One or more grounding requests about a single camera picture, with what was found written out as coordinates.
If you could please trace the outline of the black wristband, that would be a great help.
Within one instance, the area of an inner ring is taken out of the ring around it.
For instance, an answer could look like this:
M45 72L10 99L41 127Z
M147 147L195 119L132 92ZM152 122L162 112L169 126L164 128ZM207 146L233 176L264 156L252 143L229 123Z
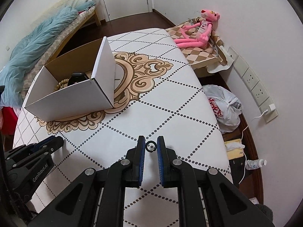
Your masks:
M84 72L74 72L72 73L70 79L68 80L68 86L74 85L79 82L83 82L85 80L88 80L89 77Z

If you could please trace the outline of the red bed sheet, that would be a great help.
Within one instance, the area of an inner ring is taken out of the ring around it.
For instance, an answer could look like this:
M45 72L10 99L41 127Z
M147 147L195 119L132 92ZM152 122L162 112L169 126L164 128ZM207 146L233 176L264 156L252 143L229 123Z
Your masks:
M14 135L18 117L11 107L3 107L2 110L3 124L1 133L4 136Z

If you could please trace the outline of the white cardboard box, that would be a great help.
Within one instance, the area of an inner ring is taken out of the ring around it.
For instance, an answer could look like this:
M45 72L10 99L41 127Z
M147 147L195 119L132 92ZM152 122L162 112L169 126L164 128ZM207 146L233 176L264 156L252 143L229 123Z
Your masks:
M30 86L24 108L46 122L110 109L115 71L107 37L82 45L42 67ZM84 72L89 79L68 86L74 72Z

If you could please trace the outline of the white patterned tablecloth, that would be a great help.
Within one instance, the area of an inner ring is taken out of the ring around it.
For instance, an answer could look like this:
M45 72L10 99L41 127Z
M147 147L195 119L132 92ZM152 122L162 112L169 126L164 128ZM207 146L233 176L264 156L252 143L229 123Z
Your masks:
M44 122L22 109L14 146L49 135L64 138L54 168L32 197L39 213L85 169L106 169L126 157L139 136L167 148L194 168L214 168L231 178L217 120L192 67L163 29L115 35L109 45L118 59L115 107L70 121Z

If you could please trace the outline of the tissue pack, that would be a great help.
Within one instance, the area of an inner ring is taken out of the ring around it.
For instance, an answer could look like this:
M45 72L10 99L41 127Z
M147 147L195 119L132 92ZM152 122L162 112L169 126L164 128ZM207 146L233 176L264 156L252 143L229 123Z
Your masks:
M225 141L224 145L226 147L228 160L237 159L244 156L245 145L242 144L241 139Z

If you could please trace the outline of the bed with checkered mattress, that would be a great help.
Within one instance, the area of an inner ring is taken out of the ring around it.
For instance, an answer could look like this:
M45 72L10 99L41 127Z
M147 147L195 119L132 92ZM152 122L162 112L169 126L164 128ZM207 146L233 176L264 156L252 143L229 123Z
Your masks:
M61 0L35 21L1 70L1 107L20 108L29 87L68 36L96 15L98 0Z

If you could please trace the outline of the light blue duvet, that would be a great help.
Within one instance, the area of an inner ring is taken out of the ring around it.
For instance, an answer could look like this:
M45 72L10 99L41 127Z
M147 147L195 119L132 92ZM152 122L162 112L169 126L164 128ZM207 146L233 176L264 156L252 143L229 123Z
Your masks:
M94 1L77 8L64 7L56 15L44 20L14 48L10 60L1 70L1 107L22 106L24 77L53 44L57 36L71 24L82 11L95 5Z

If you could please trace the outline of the white plastic bag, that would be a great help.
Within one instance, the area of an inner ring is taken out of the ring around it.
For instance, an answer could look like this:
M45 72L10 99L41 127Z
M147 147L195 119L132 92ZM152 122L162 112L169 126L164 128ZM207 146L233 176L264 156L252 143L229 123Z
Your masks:
M233 132L240 124L241 102L229 90L217 85L204 85L202 90L216 116L222 134Z

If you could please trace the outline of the white charger plug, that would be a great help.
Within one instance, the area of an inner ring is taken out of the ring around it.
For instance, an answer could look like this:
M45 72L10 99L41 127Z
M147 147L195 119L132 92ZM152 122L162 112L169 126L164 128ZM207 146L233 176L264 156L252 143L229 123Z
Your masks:
M266 108L266 110L267 110L267 113L271 113L271 112L275 111L276 110L275 104L274 103L269 104L268 107Z

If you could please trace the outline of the pink panther plush toy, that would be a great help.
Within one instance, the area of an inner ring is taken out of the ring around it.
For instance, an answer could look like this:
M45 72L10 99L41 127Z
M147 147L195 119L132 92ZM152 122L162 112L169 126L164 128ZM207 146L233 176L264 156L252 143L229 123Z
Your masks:
M220 19L220 14L212 10L202 9L201 10L201 19L199 22L193 25L184 25L180 31L183 35L183 38L174 39L174 42L179 48L190 48L197 47L204 49L209 41L213 30L213 22L216 22ZM189 38L186 31L190 29L197 28L197 34L195 38Z

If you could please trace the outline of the white pillow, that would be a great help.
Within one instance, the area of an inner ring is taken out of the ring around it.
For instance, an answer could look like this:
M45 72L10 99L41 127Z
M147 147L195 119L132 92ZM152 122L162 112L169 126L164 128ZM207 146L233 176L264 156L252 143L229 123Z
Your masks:
M31 28L38 26L44 20L56 15L64 7L77 8L79 6L83 6L85 3L88 3L90 1L94 1L95 6L98 6L100 3L100 0L60 0L57 3L53 4L51 7L49 7L47 10L45 10L40 16L38 16L37 19L33 21L30 26Z

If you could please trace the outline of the white wall socket strip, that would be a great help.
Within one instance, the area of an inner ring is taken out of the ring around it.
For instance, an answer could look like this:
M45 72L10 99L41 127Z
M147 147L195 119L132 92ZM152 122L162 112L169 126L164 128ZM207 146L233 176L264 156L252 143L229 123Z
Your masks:
M254 70L248 65L242 56L240 56L233 47L229 47L228 56L233 59L232 67L245 84L249 93L253 97L257 107L261 112L261 117L266 123L269 123L278 117L277 109L267 113L266 108L269 104L274 103L262 81L258 78Z

